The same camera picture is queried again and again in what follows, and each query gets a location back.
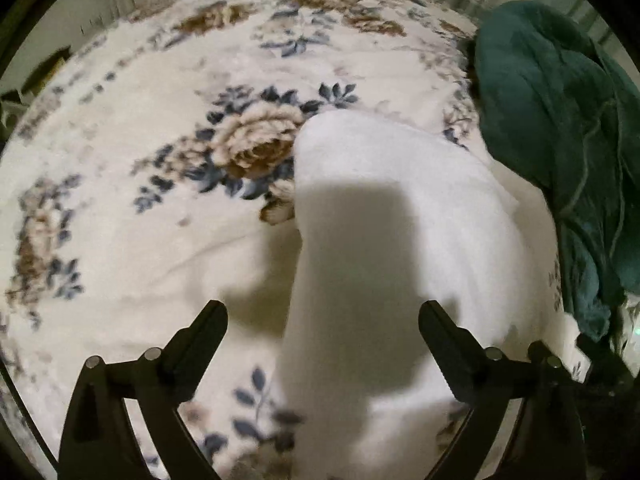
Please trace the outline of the white knit garment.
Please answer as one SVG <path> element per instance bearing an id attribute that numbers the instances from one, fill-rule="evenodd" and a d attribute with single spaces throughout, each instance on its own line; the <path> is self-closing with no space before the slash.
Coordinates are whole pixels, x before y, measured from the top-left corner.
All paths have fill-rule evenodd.
<path id="1" fill-rule="evenodd" d="M 542 196 L 464 148 L 353 110 L 294 144 L 302 237 L 276 386 L 297 479 L 422 479 L 466 409 L 422 339 L 437 301 L 483 346 L 579 361 Z"/>

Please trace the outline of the dark green garment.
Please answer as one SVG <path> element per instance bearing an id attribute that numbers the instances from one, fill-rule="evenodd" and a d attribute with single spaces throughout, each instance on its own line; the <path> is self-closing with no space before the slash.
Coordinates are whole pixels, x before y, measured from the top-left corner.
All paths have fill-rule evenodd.
<path id="1" fill-rule="evenodd" d="M 594 341 L 639 291 L 639 90 L 574 21 L 503 3 L 475 36 L 474 84 L 489 154 L 544 194 L 563 304 Z"/>

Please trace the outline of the floral cream blanket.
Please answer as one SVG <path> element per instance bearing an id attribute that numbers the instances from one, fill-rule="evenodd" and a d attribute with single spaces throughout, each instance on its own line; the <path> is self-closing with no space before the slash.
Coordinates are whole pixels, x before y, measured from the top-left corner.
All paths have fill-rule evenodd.
<path id="1" fill-rule="evenodd" d="M 295 141 L 353 110 L 544 199 L 480 132 L 481 24 L 438 0 L 150 0 L 70 58 L 1 156 L 1 357 L 18 394 L 1 411 L 49 478 L 86 359 L 165 348 L 217 300 L 227 331 L 178 414 L 217 478 L 297 479 L 304 419 L 276 386 L 302 251 Z M 576 365 L 550 349 L 581 380 L 575 341 Z"/>

